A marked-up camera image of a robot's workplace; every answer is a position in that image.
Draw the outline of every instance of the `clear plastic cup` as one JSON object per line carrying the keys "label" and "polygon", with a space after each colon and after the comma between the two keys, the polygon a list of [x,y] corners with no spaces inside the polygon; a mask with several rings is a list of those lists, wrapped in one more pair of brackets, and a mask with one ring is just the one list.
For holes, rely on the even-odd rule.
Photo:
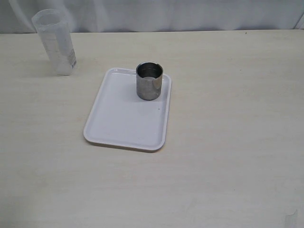
{"label": "clear plastic cup", "polygon": [[44,9],[32,22],[58,75],[70,75],[76,64],[70,30],[64,14],[56,9]]}

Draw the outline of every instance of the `stainless steel cup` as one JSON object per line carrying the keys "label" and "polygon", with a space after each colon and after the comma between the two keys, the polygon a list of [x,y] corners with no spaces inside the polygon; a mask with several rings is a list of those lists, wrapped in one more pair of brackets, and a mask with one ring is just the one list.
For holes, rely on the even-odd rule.
{"label": "stainless steel cup", "polygon": [[136,92],[143,100],[154,100],[162,91],[161,65],[153,62],[141,63],[136,68]]}

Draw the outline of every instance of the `light wooden table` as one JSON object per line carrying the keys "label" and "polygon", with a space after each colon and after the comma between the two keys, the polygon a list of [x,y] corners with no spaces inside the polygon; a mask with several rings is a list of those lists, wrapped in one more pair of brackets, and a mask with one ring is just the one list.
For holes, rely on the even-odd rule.
{"label": "light wooden table", "polygon": [[[304,31],[72,34],[52,73],[37,34],[0,35],[0,227],[304,226]],[[97,147],[83,127],[106,70],[172,77],[165,146]]]}

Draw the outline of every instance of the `tray rim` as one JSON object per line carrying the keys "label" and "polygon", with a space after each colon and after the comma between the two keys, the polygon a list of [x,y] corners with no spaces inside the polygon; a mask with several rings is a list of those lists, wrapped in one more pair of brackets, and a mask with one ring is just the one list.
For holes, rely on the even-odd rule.
{"label": "tray rim", "polygon": [[90,114],[88,116],[88,119],[85,123],[85,127],[84,127],[84,130],[83,130],[84,138],[90,143],[98,144],[98,145],[101,145],[101,146],[109,145],[109,146],[117,146],[117,147],[129,148],[129,149],[139,149],[139,150],[145,150],[145,151],[157,151],[157,150],[159,150],[165,144],[168,117],[169,117],[169,105],[170,105],[170,97],[171,97],[172,80],[171,80],[170,76],[167,75],[167,74],[163,74],[163,76],[167,77],[169,83],[168,83],[168,95],[167,95],[167,98],[166,98],[166,112],[165,112],[165,117],[164,117],[165,121],[164,121],[163,129],[162,129],[162,138],[161,138],[161,141],[158,145],[149,146],[149,147],[148,146],[132,146],[132,145],[126,145],[124,143],[113,143],[112,141],[109,142],[107,140],[102,140],[102,141],[101,140],[96,140],[95,138],[91,138],[88,135],[87,128],[88,128],[89,123],[91,122],[91,119],[93,118],[93,110],[96,109],[96,106],[97,106],[97,103],[98,103],[97,98],[99,98],[100,94],[102,93],[103,87],[105,86],[105,81],[110,76],[109,73],[111,71],[114,71],[114,70],[124,70],[124,71],[131,71],[131,72],[135,73],[135,69],[127,69],[127,68],[121,68],[121,67],[113,67],[113,68],[110,68],[109,70],[107,70],[107,72],[104,75],[101,86],[99,87],[98,93],[95,97],[95,100],[94,100],[93,106],[91,108]]}

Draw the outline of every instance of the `plastic tray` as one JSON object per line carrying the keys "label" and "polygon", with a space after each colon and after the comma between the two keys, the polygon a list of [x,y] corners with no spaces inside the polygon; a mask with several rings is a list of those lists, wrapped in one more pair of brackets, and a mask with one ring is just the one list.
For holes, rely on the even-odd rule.
{"label": "plastic tray", "polygon": [[136,72],[106,72],[84,128],[92,143],[155,151],[165,143],[171,78],[164,74],[161,95],[144,101],[136,94]]}

